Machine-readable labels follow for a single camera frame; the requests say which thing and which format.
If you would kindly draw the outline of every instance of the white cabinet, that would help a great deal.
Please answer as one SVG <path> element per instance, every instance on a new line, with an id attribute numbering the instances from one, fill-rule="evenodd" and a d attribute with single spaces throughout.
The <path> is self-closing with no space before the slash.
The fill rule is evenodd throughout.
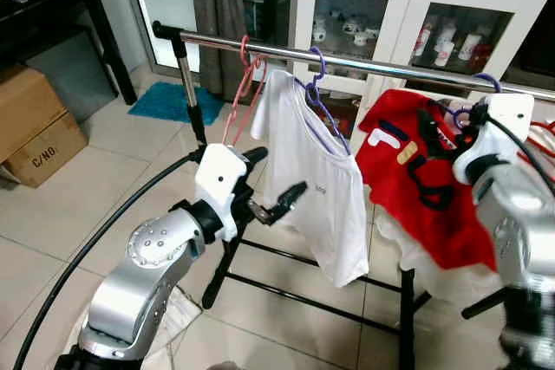
<path id="1" fill-rule="evenodd" d="M 499 79 L 546 1 L 411 0 L 392 62 Z"/>
<path id="2" fill-rule="evenodd" d="M 297 0 L 297 4 L 291 6 L 292 11 L 297 12 L 296 19 L 292 21 L 292 46 L 297 49 L 318 46 L 325 55 L 393 62 L 467 75 L 483 71 L 500 78 L 545 2 Z M 308 81 L 318 66 L 295 63 L 293 69 L 297 77 Z M 401 80 L 367 76 L 339 68 L 329 70 L 329 74 L 320 81 L 322 88 L 362 96 L 355 125 L 382 91 L 405 84 Z M 424 86 L 409 82 L 407 87 Z M 441 88 L 425 88 L 437 94 L 451 94 Z M 354 128 L 351 137 L 354 152 L 362 143 L 362 138 L 362 133 Z"/>
<path id="3" fill-rule="evenodd" d="M 407 6 L 408 0 L 297 0 L 295 48 L 316 46 L 325 55 L 389 61 Z M 295 74 L 305 80 L 318 69 L 294 64 Z M 322 87 L 362 93 L 365 74 L 328 70 L 330 75 L 321 81 Z"/>

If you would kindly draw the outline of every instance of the white t-shirt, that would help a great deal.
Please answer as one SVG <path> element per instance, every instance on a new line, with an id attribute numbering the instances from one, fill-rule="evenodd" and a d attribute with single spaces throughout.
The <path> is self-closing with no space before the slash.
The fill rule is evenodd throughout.
<path id="1" fill-rule="evenodd" d="M 323 273 L 341 287 L 368 273 L 366 208 L 362 175 L 304 101 L 304 89 L 285 71 L 273 71 L 251 127 L 269 141 L 264 199 L 274 205 L 290 186 L 308 190 L 282 224 L 295 227 Z"/>

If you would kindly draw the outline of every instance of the black cable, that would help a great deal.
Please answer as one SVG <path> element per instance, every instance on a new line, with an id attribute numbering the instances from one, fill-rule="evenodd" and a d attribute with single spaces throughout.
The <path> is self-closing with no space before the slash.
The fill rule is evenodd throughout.
<path id="1" fill-rule="evenodd" d="M 500 129 L 504 134 L 506 134 L 514 143 L 516 143 L 520 150 L 522 151 L 522 153 L 524 155 L 526 155 L 526 157 L 528 158 L 528 160 L 530 161 L 530 165 L 532 165 L 534 167 L 534 169 L 536 171 L 538 171 L 539 176 L 544 180 L 545 184 L 547 185 L 547 188 L 549 189 L 549 191 L 551 191 L 552 196 L 555 197 L 555 186 L 553 186 L 552 181 L 550 180 L 549 176 L 547 175 L 547 173 L 545 173 L 544 168 L 541 167 L 541 165 L 539 164 L 538 160 L 536 159 L 536 157 L 532 154 L 532 152 L 530 152 L 530 150 L 525 146 L 525 144 L 522 142 L 522 140 L 520 140 L 519 138 L 517 138 L 515 136 L 515 134 L 513 132 L 511 132 L 508 127 L 506 127 L 505 125 L 503 125 L 501 122 L 497 121 L 496 119 L 494 119 L 492 116 L 490 116 L 489 114 L 486 117 L 487 121 L 492 122 L 492 124 L 494 124 L 498 129 Z"/>
<path id="2" fill-rule="evenodd" d="M 158 175 L 150 179 L 138 191 L 136 191 L 131 197 L 129 197 L 129 199 L 125 203 L 123 203 L 120 206 L 120 208 L 118 208 L 115 211 L 115 213 L 112 214 L 112 216 L 110 216 L 108 220 L 106 220 L 106 222 L 101 226 L 101 228 L 98 229 L 98 231 L 85 243 L 82 249 L 79 250 L 79 253 L 77 253 L 77 256 L 75 256 L 75 258 L 68 264 L 68 267 L 62 272 L 62 275 L 56 281 L 54 288 L 50 290 L 49 295 L 47 296 L 46 300 L 42 304 L 40 311 L 38 311 L 38 314 L 36 315 L 35 320 L 33 321 L 33 324 L 29 329 L 29 332 L 25 336 L 25 340 L 23 341 L 21 349 L 19 350 L 19 354 L 17 355 L 17 359 L 16 359 L 16 364 L 14 364 L 13 370 L 21 370 L 23 368 L 23 363 L 25 362 L 25 358 L 27 357 L 27 353 L 29 352 L 31 344 L 35 339 L 36 333 L 38 332 L 38 329 L 41 327 L 42 322 L 46 317 L 46 314 L 49 312 L 50 307 L 54 303 L 54 300 L 62 290 L 63 285 L 69 279 L 69 277 L 74 272 L 74 270 L 77 268 L 81 260 L 87 255 L 87 253 L 90 252 L 90 250 L 95 246 L 95 244 L 98 243 L 98 241 L 102 238 L 102 236 L 104 236 L 106 231 L 108 231 L 108 229 L 117 221 L 117 219 L 121 217 L 121 215 L 125 211 L 127 211 L 127 209 L 131 205 L 133 205 L 137 201 L 137 199 L 142 197 L 142 195 L 145 192 L 147 192 L 153 186 L 158 184 L 163 178 L 165 178 L 167 175 L 175 171 L 177 168 L 184 165 L 186 162 L 189 162 L 189 161 L 200 162 L 200 159 L 202 158 L 203 153 L 204 153 L 204 147 L 197 149 L 196 151 L 193 151 L 188 155 L 184 156 L 183 158 L 177 160 L 176 162 L 171 164 L 168 168 L 166 168 L 164 171 L 160 172 Z"/>

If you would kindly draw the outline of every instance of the blue rug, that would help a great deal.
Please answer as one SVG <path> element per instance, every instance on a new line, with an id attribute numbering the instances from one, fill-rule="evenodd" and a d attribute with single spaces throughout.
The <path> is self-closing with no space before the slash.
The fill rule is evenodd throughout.
<path id="1" fill-rule="evenodd" d="M 205 125 L 211 125 L 218 118 L 224 102 L 208 93 L 205 88 L 195 87 L 194 90 L 202 109 L 202 121 Z M 153 84 L 128 113 L 154 119 L 191 122 L 187 114 L 187 99 L 183 86 L 169 82 L 159 81 Z"/>

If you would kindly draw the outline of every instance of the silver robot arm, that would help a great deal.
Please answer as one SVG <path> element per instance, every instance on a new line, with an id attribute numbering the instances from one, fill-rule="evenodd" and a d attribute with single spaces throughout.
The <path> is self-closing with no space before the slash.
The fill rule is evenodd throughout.
<path id="1" fill-rule="evenodd" d="M 266 155 L 265 148 L 243 155 L 221 144 L 205 149 L 195 176 L 197 201 L 182 201 L 131 233 L 123 259 L 95 292 L 78 345 L 60 356 L 56 370 L 140 368 L 170 293 L 206 245 L 230 241 L 254 218 L 273 224 L 306 190 L 304 182 L 293 185 L 270 209 L 256 204 L 246 179 Z"/>
<path id="2" fill-rule="evenodd" d="M 473 109 L 526 140 L 531 97 L 490 96 Z M 480 222 L 489 231 L 505 285 L 506 325 L 499 338 L 507 369 L 555 369 L 555 198 L 515 164 L 517 145 L 491 121 L 454 162 L 455 176 L 473 185 Z"/>

